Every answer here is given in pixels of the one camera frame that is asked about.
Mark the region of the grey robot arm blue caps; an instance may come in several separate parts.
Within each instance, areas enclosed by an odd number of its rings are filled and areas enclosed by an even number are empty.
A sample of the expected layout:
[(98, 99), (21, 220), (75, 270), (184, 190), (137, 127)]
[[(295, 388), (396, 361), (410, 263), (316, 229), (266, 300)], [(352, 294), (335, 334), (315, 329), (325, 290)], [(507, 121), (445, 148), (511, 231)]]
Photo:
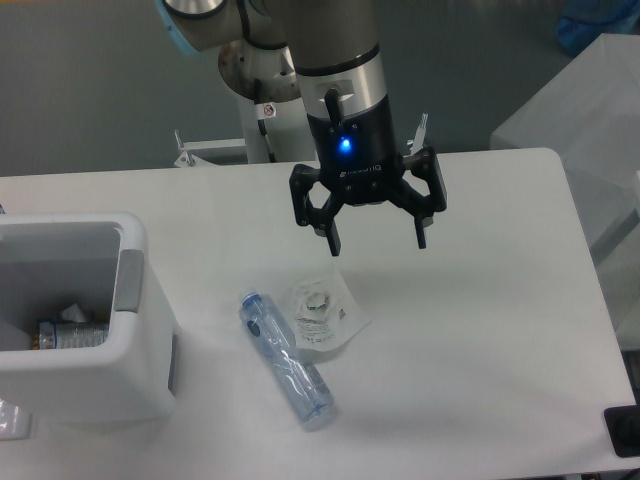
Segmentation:
[(391, 202), (414, 220), (417, 242), (447, 208), (447, 194), (430, 146), (402, 155), (395, 142), (390, 101), (369, 1), (159, 1), (163, 23), (183, 50), (202, 52), (232, 42), (258, 52), (284, 53), (274, 77), (244, 69), (261, 103), (265, 88), (297, 93), (319, 159), (294, 166), (289, 179), (295, 220), (341, 244), (335, 217), (345, 206)]

